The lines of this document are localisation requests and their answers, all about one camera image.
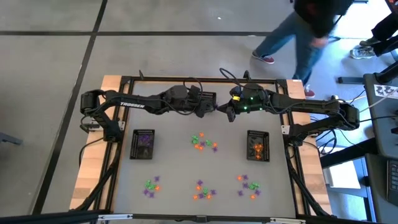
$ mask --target wooden board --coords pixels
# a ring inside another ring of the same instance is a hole
[[[104,77],[101,89],[102,90],[119,90],[121,76],[119,75],[106,75]],[[287,80],[289,96],[292,98],[304,98],[304,90],[302,83],[297,80]],[[112,118],[114,107],[106,110],[106,114]],[[119,117],[123,114],[123,108],[119,112]],[[298,124],[307,124],[310,122],[310,115],[306,113],[293,113],[293,120]],[[89,133],[87,142],[94,141],[102,137],[102,132]],[[315,144],[315,140],[307,138],[306,141]],[[81,167],[76,179],[75,190],[73,192],[70,208],[79,206],[88,194],[93,190],[99,181],[101,166],[103,163],[106,142],[100,141],[93,145],[88,146],[83,154]],[[318,156],[317,149],[311,145],[304,144],[300,147],[300,156],[302,161],[302,168],[304,173],[305,184],[309,191],[312,193],[317,202],[322,208],[331,213],[328,194],[326,192],[325,180],[323,178],[322,167]],[[108,186],[104,188],[100,208],[104,208],[106,201],[106,193]],[[303,203],[299,189],[295,188],[298,212],[303,214]]]

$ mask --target red sneaker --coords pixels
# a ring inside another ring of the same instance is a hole
[[[315,93],[312,90],[310,90],[310,85],[307,85],[304,87],[304,94],[305,94],[305,97],[307,97],[307,98],[315,97]]]
[[[257,55],[257,53],[252,52],[251,56],[254,57],[255,59],[258,59],[262,62],[268,63],[268,64],[273,64],[275,62],[275,60],[271,57],[271,56],[264,56],[264,57],[260,57]]]

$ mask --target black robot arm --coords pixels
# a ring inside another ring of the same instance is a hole
[[[217,108],[227,114],[229,122],[236,115],[264,110],[273,114],[284,114],[289,111],[326,114],[328,118],[306,124],[293,124],[286,128],[284,137],[289,144],[301,146],[303,140],[310,134],[320,134],[331,129],[354,130],[359,127],[359,110],[338,100],[303,100],[276,92],[265,90],[255,83],[234,87],[229,94],[232,99]]]
[[[100,103],[100,96],[105,99]],[[119,142],[122,131],[117,121],[113,121],[105,113],[112,106],[126,106],[146,110],[148,113],[160,115],[170,110],[183,115],[195,113],[204,117],[205,113],[214,111],[216,93],[202,92],[200,88],[175,85],[167,91],[152,96],[138,96],[118,93],[113,90],[92,90],[81,95],[80,112],[94,118],[104,130],[104,141]]]

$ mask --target shoe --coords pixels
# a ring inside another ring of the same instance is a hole
[[[375,55],[376,54],[374,53],[372,47],[353,49],[349,52],[349,56],[351,56],[353,59],[371,58]]]
[[[369,47],[369,46],[371,46],[372,44],[376,44],[376,43],[378,43],[378,42],[380,42],[380,41],[377,40],[376,38],[372,37],[372,38],[370,38],[370,39],[368,39],[368,40],[362,40],[359,44],[360,44],[360,46],[362,46],[362,47]]]
[[[251,52],[251,56],[254,57],[255,59],[258,59],[258,60],[268,63],[268,64],[273,64],[275,62],[275,60],[271,56],[260,57],[255,52]]]
[[[307,98],[315,97],[315,93],[312,90],[310,90],[310,85],[306,85],[304,87],[304,94],[305,94],[305,97],[307,97]]]

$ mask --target black jacket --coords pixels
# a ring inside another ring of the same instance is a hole
[[[333,29],[333,18],[347,10],[350,0],[296,0],[294,10],[310,24],[315,37],[327,36]]]

